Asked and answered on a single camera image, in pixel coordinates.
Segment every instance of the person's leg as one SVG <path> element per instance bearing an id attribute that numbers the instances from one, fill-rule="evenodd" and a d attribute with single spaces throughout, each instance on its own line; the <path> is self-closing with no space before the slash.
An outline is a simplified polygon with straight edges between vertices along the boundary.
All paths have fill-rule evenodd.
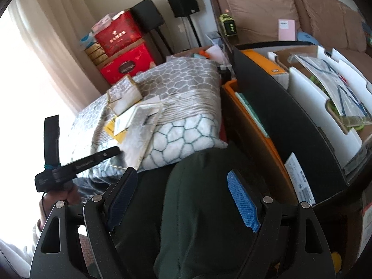
<path id="1" fill-rule="evenodd" d="M 112 240 L 129 273 L 136 279 L 156 279 L 153 266 L 160 250 L 160 223 L 168 177 L 174 165 L 138 174 L 138 187 L 115 228 Z M 98 278 L 94 265 L 89 273 Z"/>
<path id="2" fill-rule="evenodd" d="M 227 174 L 238 169 L 250 185 L 265 191 L 247 168 L 249 163 L 234 145 L 194 153 L 174 167 L 154 266 L 158 279 L 235 277 L 254 235 L 235 206 Z"/>

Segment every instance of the folded blanket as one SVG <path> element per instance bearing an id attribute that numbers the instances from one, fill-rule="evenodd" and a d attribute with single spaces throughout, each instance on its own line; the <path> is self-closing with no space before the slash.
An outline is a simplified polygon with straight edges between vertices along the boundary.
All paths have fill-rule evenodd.
<path id="1" fill-rule="evenodd" d="M 164 105 L 158 125 L 138 171 L 154 169 L 180 161 L 206 148 L 226 147 L 219 140 L 221 102 L 216 63 L 205 59 L 180 57 L 135 76 L 145 99 L 159 95 Z M 124 87 L 120 84 L 113 87 Z M 104 131 L 114 113 L 103 95 L 77 116 L 69 135 L 72 160 L 116 145 Z M 75 179 L 84 200 L 102 194 L 116 182 L 123 170 L 109 160 Z"/>

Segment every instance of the red box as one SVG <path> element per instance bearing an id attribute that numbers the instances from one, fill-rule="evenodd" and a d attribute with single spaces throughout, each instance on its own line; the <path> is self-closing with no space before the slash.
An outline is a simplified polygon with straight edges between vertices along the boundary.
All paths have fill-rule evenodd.
<path id="1" fill-rule="evenodd" d="M 113 19 L 107 28 L 94 35 L 109 57 L 142 37 L 129 10 Z"/>
<path id="2" fill-rule="evenodd" d="M 135 76 L 140 71 L 146 71 L 155 67 L 155 61 L 147 50 L 143 40 L 139 45 L 119 55 L 112 62 L 99 68 L 104 78 L 111 84 L 115 84 L 124 75 Z"/>

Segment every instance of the brown pillow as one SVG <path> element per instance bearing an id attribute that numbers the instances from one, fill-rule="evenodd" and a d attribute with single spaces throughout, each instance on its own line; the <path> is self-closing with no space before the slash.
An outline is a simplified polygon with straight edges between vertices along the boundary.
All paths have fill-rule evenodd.
<path id="1" fill-rule="evenodd" d="M 278 41 L 278 20 L 295 20 L 300 28 L 293 0 L 226 0 L 235 20 L 239 43 Z"/>
<path id="2" fill-rule="evenodd" d="M 362 27 L 363 19 L 361 15 L 347 6 L 343 6 L 342 10 L 344 12 L 347 48 L 365 52 L 367 50 L 367 41 Z"/>
<path id="3" fill-rule="evenodd" d="M 323 46 L 347 48 L 343 10 L 336 0 L 303 0 L 312 36 Z"/>

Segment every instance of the teal book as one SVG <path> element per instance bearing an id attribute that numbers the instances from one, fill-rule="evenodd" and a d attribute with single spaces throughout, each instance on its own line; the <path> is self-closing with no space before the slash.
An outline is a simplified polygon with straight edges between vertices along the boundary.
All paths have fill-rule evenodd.
<path id="1" fill-rule="evenodd" d="M 254 112 L 252 106 L 248 103 L 248 101 L 244 97 L 244 95 L 242 95 L 241 93 L 235 92 L 235 96 L 238 98 L 238 100 L 241 102 L 241 104 L 247 110 L 247 112 L 249 113 L 249 115 L 251 116 L 251 118 L 254 120 L 254 122 L 256 123 L 257 127 L 261 130 L 261 132 L 263 133 L 263 135 L 268 138 L 269 135 L 267 134 L 267 132 L 266 132 L 265 128 L 263 127 L 260 119 L 258 118 L 257 114 Z"/>

